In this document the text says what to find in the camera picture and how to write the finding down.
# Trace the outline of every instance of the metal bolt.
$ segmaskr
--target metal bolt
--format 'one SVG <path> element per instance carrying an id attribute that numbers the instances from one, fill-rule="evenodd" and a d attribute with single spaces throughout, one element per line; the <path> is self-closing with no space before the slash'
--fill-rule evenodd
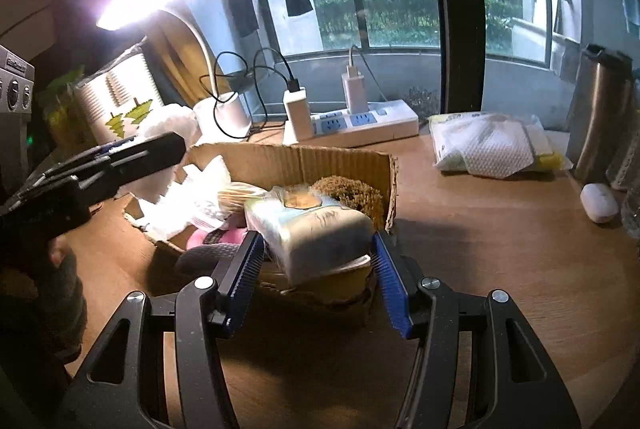
<path id="1" fill-rule="evenodd" d="M 131 292 L 127 295 L 127 301 L 131 301 L 133 303 L 139 303 L 145 298 L 145 295 L 142 292 Z"/>
<path id="2" fill-rule="evenodd" d="M 427 288 L 427 290 L 436 290 L 440 288 L 440 279 L 435 277 L 425 277 L 420 284 L 423 288 Z"/>
<path id="3" fill-rule="evenodd" d="M 509 294 L 504 290 L 494 290 L 491 297 L 497 303 L 506 303 L 509 300 Z"/>
<path id="4" fill-rule="evenodd" d="M 212 284 L 213 284 L 213 279 L 210 278 L 208 275 L 204 275 L 202 277 L 198 277 L 196 279 L 196 282 L 194 282 L 195 287 L 199 288 L 200 290 L 206 290 Z"/>

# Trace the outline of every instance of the wooden table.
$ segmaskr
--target wooden table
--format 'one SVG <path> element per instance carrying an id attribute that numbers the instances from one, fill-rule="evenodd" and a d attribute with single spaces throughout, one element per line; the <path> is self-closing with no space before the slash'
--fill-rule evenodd
<path id="1" fill-rule="evenodd" d="M 258 141 L 278 138 L 270 132 Z M 371 148 L 399 159 L 396 227 L 404 253 L 457 291 L 507 290 L 588 427 L 636 359 L 635 242 L 620 225 L 594 225 L 580 206 L 580 186 L 567 174 L 510 181 L 443 176 L 433 168 L 427 135 Z M 183 284 L 172 277 L 174 262 L 122 219 L 122 207 L 122 200 L 106 203 L 69 235 L 89 307 L 85 350 L 129 291 L 159 295 Z M 392 330 L 380 298 L 367 328 L 359 330 L 284 315 L 254 301 L 242 330 L 220 351 L 243 429 L 388 429 L 404 396 L 415 343 Z M 166 354 L 169 404 L 179 412 L 171 351 Z M 459 404 L 454 418 L 461 423 Z"/>

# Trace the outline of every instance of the desk lamp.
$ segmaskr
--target desk lamp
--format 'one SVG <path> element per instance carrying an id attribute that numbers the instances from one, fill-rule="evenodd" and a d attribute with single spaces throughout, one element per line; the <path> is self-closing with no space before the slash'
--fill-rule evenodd
<path id="1" fill-rule="evenodd" d="M 222 135 L 221 129 L 217 127 L 217 124 L 215 124 L 216 121 L 212 118 L 215 112 L 219 122 L 225 123 L 225 126 L 229 126 L 236 134 L 240 132 L 237 139 L 241 139 L 249 130 L 250 121 L 242 108 L 238 95 L 232 96 L 232 93 L 218 95 L 216 85 L 214 84 L 214 72 L 207 44 L 200 31 L 189 19 L 176 11 L 175 8 L 172 8 L 171 2 L 173 1 L 175 0 L 111 0 L 96 25 L 105 30 L 118 30 L 126 25 L 142 21 L 158 10 L 163 10 L 180 19 L 191 33 L 193 33 L 194 37 L 196 37 L 202 49 L 205 62 L 207 63 L 207 71 L 209 72 L 212 94 L 214 94 L 216 98 L 219 96 L 221 101 L 218 102 L 215 111 L 214 105 L 211 102 L 214 100 L 213 98 L 206 99 L 208 102 L 200 106 L 200 108 L 210 109 L 211 111 L 210 120 L 202 120 L 200 113 L 198 113 L 198 121 L 200 122 L 203 138 L 206 136 L 209 141 L 234 141 L 233 138 Z"/>

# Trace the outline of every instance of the power strip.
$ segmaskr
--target power strip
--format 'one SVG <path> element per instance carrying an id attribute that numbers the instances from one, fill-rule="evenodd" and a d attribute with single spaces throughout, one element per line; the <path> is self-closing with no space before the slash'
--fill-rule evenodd
<path id="1" fill-rule="evenodd" d="M 284 125 L 284 145 L 359 147 L 418 135 L 418 116 L 404 100 L 374 102 L 365 113 L 347 109 L 311 116 L 313 138 L 296 141 L 289 121 Z"/>

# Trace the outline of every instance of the brown fuzzy object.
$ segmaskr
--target brown fuzzy object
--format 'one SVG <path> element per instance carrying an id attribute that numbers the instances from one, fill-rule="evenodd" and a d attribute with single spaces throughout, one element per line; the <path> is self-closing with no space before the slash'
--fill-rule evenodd
<path id="1" fill-rule="evenodd" d="M 377 231 L 385 228 L 385 207 L 382 194 L 370 185 L 344 176 L 329 176 L 318 180 L 311 189 L 369 216 Z"/>

